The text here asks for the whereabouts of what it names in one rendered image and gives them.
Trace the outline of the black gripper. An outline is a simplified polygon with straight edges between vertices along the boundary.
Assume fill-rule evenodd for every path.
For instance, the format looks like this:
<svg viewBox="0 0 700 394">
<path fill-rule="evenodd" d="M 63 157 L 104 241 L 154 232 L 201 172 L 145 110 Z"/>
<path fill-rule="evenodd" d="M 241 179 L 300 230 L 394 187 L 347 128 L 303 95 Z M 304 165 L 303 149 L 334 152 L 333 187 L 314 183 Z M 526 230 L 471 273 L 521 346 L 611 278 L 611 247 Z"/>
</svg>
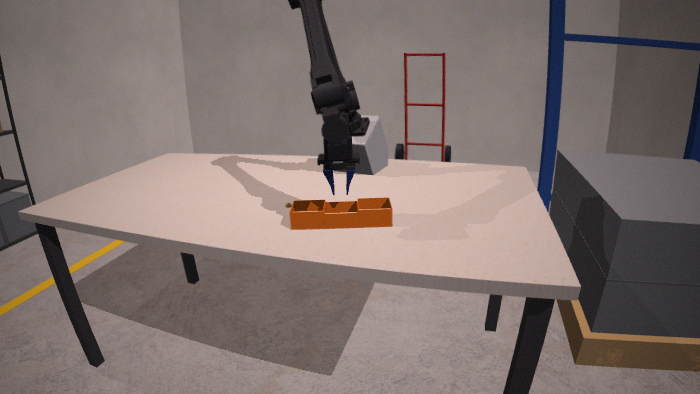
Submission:
<svg viewBox="0 0 700 394">
<path fill-rule="evenodd" d="M 348 195 L 349 192 L 349 186 L 351 183 L 351 180 L 354 176 L 355 173 L 355 163 L 360 164 L 360 155 L 358 152 L 354 152 L 353 154 L 353 159 L 348 159 L 346 161 L 346 168 L 343 168 L 343 170 L 347 169 L 347 178 L 346 178 L 346 193 Z M 317 159 L 318 165 L 323 164 L 323 173 L 327 179 L 327 181 L 330 184 L 331 190 L 333 195 L 335 195 L 335 189 L 334 189 L 334 177 L 333 177 L 333 169 L 330 169 L 330 162 L 328 160 L 324 159 L 324 154 L 319 154 L 318 159 Z"/>
</svg>

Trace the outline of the orange rack of bins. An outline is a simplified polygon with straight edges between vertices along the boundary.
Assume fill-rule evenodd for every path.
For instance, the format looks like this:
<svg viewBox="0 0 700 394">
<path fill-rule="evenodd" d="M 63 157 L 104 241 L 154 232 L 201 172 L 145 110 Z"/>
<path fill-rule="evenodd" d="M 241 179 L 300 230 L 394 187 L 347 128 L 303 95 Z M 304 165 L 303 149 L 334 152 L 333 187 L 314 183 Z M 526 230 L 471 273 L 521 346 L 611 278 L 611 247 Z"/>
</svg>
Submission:
<svg viewBox="0 0 700 394">
<path fill-rule="evenodd" d="M 392 227 L 392 206 L 389 197 L 326 203 L 294 201 L 290 222 L 291 230 Z"/>
</svg>

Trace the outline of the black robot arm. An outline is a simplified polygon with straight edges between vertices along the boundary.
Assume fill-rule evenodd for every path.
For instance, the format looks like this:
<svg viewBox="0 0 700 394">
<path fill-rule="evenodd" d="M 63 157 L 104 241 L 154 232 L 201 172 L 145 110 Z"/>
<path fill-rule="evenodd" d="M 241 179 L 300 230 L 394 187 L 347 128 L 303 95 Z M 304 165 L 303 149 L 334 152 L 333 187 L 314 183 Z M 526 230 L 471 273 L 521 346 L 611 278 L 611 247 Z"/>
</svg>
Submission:
<svg viewBox="0 0 700 394">
<path fill-rule="evenodd" d="M 311 59 L 311 97 L 316 114 L 321 114 L 324 121 L 324 158 L 330 162 L 330 169 L 343 170 L 346 161 L 353 159 L 352 136 L 364 136 L 370 120 L 368 117 L 361 118 L 356 112 L 360 107 L 353 81 L 346 82 L 340 71 L 324 18 L 322 0 L 288 2 L 292 9 L 300 7 L 302 12 Z M 350 136 L 346 137 L 349 133 Z"/>
</svg>

